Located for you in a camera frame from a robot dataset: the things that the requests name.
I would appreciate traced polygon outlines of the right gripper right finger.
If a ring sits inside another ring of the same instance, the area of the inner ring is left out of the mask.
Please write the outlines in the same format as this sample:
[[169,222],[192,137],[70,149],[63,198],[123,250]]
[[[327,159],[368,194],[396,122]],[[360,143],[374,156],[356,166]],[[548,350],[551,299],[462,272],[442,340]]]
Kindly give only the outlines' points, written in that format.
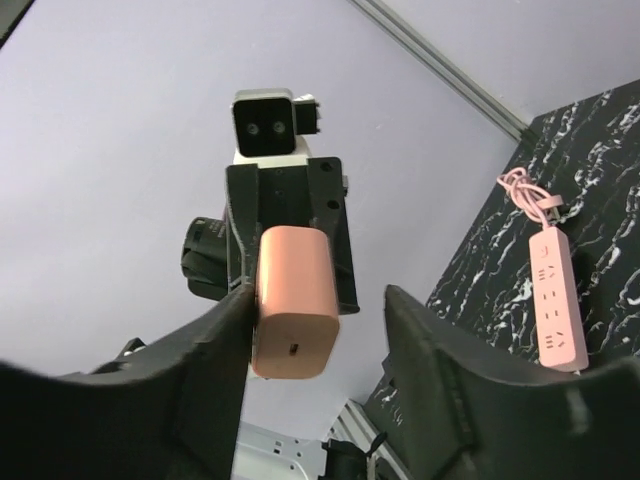
[[412,477],[638,477],[637,358],[581,375],[550,370],[438,318],[395,285],[385,321]]

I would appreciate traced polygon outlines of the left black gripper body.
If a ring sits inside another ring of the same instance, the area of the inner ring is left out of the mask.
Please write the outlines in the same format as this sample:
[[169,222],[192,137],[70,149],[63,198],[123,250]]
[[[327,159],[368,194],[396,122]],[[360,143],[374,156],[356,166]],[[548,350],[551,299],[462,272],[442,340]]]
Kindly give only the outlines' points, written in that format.
[[346,209],[348,181],[337,157],[300,165],[236,164],[225,171],[222,218],[189,225],[180,269],[189,291],[220,301],[257,285],[281,248],[295,262],[319,258],[341,315],[359,312]]

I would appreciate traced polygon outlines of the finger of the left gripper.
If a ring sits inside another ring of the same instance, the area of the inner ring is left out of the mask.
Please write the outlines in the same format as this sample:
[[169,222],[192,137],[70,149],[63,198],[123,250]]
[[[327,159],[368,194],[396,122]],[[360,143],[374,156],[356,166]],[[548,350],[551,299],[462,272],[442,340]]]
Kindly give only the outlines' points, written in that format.
[[228,287],[254,283],[262,233],[259,219],[259,168],[256,164],[226,168]]
[[335,235],[344,213],[342,162],[337,157],[311,158],[307,165],[311,225]]

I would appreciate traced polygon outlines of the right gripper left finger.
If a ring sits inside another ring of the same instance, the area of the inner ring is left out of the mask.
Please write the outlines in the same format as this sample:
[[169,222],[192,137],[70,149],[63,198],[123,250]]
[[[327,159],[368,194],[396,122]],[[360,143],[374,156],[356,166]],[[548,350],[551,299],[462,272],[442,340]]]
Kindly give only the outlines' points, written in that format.
[[90,373],[1,367],[5,479],[227,479],[242,410],[254,291]]

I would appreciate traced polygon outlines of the orange pink charger plug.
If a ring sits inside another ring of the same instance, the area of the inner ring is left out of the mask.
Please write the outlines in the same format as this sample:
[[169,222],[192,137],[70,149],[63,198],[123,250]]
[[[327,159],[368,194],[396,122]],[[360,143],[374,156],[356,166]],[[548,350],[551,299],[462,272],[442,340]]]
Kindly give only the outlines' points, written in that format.
[[340,330],[328,236],[312,227],[266,230],[260,241],[256,300],[255,374],[287,380],[321,374]]

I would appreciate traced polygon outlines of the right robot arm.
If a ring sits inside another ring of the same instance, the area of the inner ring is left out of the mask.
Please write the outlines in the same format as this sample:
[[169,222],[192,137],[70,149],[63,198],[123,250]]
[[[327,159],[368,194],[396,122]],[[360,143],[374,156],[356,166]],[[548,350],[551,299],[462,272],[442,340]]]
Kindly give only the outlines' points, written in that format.
[[[377,435],[299,441],[240,414],[256,308],[243,286],[91,373],[1,366],[5,479],[372,479]],[[493,348],[399,287],[385,321],[408,462],[386,479],[635,479],[639,361],[563,374]]]

